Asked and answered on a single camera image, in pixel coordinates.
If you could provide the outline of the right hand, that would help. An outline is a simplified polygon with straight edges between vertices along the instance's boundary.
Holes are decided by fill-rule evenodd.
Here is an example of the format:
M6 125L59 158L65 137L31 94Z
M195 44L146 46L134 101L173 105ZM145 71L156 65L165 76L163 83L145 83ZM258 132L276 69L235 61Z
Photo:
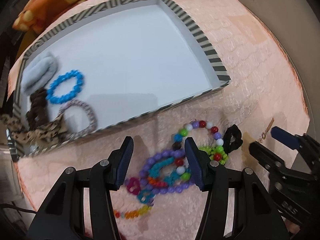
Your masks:
M289 220L286 220L286 227L288 229L289 232L291 232L292 234L297 234L300 230L300 226L298 226L297 224L289 221Z

